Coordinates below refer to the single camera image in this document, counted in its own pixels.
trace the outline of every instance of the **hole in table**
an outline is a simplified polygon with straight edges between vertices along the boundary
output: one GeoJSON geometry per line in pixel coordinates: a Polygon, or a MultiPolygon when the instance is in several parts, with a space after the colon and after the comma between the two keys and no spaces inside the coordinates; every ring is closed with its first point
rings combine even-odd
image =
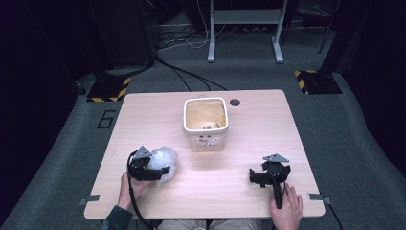
{"type": "Polygon", "coordinates": [[[232,106],[239,106],[240,102],[238,99],[231,99],[230,100],[230,105],[232,106]]]}

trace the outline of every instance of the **gray carpet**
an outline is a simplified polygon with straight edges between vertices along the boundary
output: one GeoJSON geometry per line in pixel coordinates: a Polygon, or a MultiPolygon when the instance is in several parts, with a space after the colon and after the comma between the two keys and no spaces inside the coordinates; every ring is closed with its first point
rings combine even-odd
{"type": "MultiPolygon", "coordinates": [[[[282,47],[283,64],[275,61],[269,33],[230,35],[218,41],[215,63],[207,62],[208,43],[200,49],[185,45],[158,54],[167,63],[228,90],[283,90],[319,189],[332,199],[344,229],[406,229],[405,177],[366,129],[358,102],[342,76],[334,74],[343,90],[339,95],[303,95],[295,78],[295,70],[320,68],[332,37],[319,55],[319,33],[290,31],[282,47]]],[[[182,76],[193,91],[208,90],[200,80],[182,76]]],[[[89,90],[94,77],[84,76],[79,82],[89,90]]],[[[221,90],[212,84],[211,89],[221,90]]],[[[159,63],[131,78],[127,89],[127,93],[182,91],[188,91],[186,85],[159,63]]],[[[78,202],[92,190],[112,133],[113,127],[97,128],[99,121],[105,110],[115,110],[108,113],[115,122],[121,105],[88,103],[86,96],[78,96],[54,147],[2,230],[101,227],[99,220],[83,216],[84,206],[78,202]]],[[[263,229],[270,229],[269,219],[263,223],[263,229]]],[[[135,220],[130,229],[135,229],[135,220]]],[[[301,229],[339,227],[327,208],[320,218],[304,218],[301,229]]]]}

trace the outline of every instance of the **pants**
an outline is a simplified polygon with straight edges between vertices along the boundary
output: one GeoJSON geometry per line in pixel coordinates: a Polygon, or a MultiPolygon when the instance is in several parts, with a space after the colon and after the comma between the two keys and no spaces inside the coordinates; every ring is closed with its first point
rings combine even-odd
{"type": "Polygon", "coordinates": [[[259,219],[213,220],[206,229],[206,220],[164,220],[158,230],[260,230],[259,219]]]}

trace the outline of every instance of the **person's hand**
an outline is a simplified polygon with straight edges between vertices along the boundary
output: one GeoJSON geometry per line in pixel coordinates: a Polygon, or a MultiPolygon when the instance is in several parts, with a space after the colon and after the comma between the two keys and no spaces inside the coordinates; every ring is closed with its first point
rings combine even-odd
{"type": "MultiPolygon", "coordinates": [[[[140,197],[144,188],[152,184],[153,182],[154,181],[138,181],[134,178],[131,178],[131,186],[132,189],[134,190],[135,200],[137,200],[140,197]]],[[[122,185],[120,187],[119,203],[117,205],[126,210],[128,210],[131,207],[131,196],[129,194],[127,172],[124,172],[122,175],[122,185]]]]}
{"type": "Polygon", "coordinates": [[[296,195],[295,188],[285,184],[281,209],[277,208],[274,197],[271,201],[271,218],[278,230],[298,230],[302,219],[303,201],[300,195],[296,195]]]}

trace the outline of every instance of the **table leg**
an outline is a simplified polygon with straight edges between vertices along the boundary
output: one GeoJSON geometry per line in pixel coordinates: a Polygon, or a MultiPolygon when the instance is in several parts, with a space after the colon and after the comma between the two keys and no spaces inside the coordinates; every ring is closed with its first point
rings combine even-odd
{"type": "Polygon", "coordinates": [[[209,56],[207,61],[209,63],[214,62],[214,52],[215,52],[215,36],[214,36],[214,0],[210,0],[210,47],[209,56]]]}
{"type": "Polygon", "coordinates": [[[283,56],[282,56],[281,45],[279,43],[279,40],[281,37],[281,30],[282,30],[282,25],[283,25],[284,14],[286,12],[286,5],[287,5],[287,0],[284,0],[282,3],[282,7],[281,7],[281,13],[279,15],[277,33],[276,33],[276,36],[272,37],[272,45],[274,46],[275,58],[277,60],[277,63],[279,63],[279,64],[283,63],[283,56]]]}

